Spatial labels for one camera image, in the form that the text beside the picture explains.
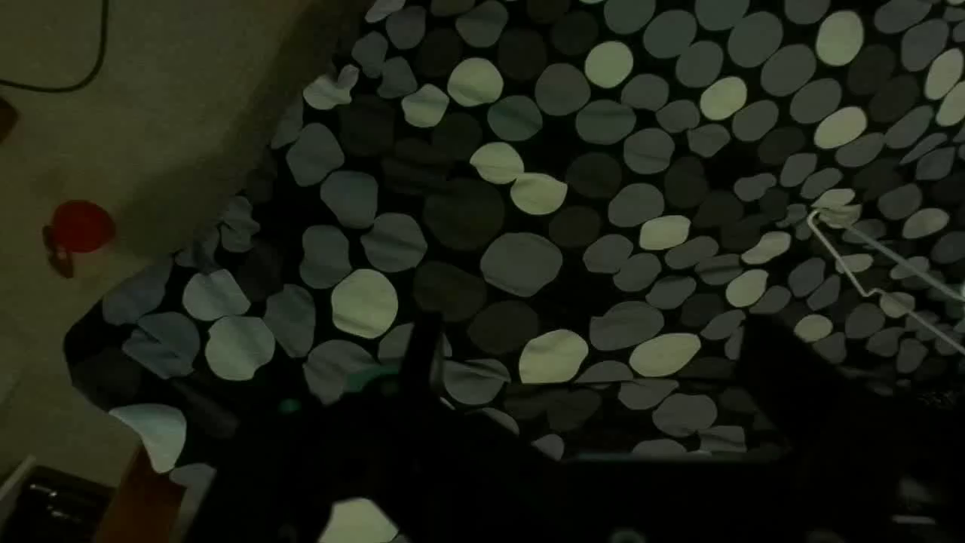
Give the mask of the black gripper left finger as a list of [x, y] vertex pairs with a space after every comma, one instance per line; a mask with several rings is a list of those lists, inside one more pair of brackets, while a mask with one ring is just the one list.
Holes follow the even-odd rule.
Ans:
[[413, 543], [473, 543], [458, 461], [444, 446], [449, 411], [434, 392], [444, 324], [413, 319], [395, 373], [368, 381], [331, 414], [331, 496], [374, 500]]

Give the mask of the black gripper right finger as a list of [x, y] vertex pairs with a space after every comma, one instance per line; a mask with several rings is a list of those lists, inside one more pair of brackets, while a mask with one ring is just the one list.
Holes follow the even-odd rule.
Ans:
[[892, 404], [769, 316], [749, 319], [736, 381], [787, 438], [804, 520], [847, 543], [887, 543], [902, 467], [902, 416]]

